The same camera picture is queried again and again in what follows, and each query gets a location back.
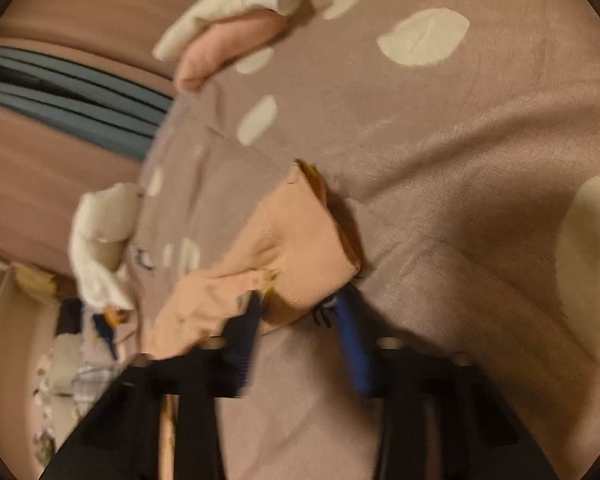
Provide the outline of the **orange cartoon print shirt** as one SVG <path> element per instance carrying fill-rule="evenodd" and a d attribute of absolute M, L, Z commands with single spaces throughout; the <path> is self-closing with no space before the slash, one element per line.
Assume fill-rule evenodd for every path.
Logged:
<path fill-rule="evenodd" d="M 361 258 L 327 207 L 328 188 L 314 166 L 296 160 L 263 197 L 233 245 L 208 269 L 175 285 L 144 340 L 158 359 L 218 336 L 259 294 L 257 322 L 269 333 L 298 321 L 358 274 Z"/>

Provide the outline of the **navy blue garment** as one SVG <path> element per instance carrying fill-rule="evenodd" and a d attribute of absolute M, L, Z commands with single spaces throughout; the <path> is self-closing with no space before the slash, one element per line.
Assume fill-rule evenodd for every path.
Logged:
<path fill-rule="evenodd" d="M 103 314 L 93 314 L 92 322 L 99 338 L 105 341 L 110 356 L 117 361 L 118 350 L 114 342 L 114 328 L 109 325 Z"/>

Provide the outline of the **white fluffy plush blanket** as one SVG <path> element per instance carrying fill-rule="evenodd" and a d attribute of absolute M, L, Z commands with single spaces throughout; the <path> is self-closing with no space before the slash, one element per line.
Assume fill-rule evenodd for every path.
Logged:
<path fill-rule="evenodd" d="M 134 308 L 129 281 L 121 268 L 142 205 L 139 185 L 117 183 L 83 194 L 76 207 L 68 246 L 70 268 L 80 298 L 98 313 L 108 307 Z"/>

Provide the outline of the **pink curtain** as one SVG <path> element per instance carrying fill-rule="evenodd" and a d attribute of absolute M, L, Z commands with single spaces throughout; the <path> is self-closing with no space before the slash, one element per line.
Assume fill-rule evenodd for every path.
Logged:
<path fill-rule="evenodd" d="M 151 52 L 196 0 L 0 0 L 0 46 L 58 56 L 173 96 Z M 133 182 L 141 160 L 0 106 L 0 257 L 67 273 L 82 194 Z"/>

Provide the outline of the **mauve polka dot blanket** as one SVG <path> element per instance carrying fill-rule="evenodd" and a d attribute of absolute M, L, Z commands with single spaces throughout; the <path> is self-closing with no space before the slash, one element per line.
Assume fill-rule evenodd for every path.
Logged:
<path fill-rule="evenodd" d="M 181 96 L 143 168 L 150 352 L 178 280 L 297 160 L 391 322 L 475 358 L 558 476 L 600 455 L 600 19 L 586 0 L 306 0 L 266 57 Z"/>

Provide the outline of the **teal curtain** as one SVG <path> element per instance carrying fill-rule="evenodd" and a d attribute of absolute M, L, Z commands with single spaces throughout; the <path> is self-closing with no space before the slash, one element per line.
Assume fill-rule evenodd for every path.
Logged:
<path fill-rule="evenodd" d="M 55 55 L 0 46 L 0 106 L 142 160 L 170 96 Z"/>

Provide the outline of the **pink and white folded cloth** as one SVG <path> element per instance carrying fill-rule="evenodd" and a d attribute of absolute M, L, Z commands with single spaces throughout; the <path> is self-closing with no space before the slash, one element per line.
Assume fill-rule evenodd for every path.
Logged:
<path fill-rule="evenodd" d="M 178 92 L 194 92 L 229 62 L 283 35 L 302 0 L 198 0 L 162 34 L 152 56 L 174 62 Z"/>

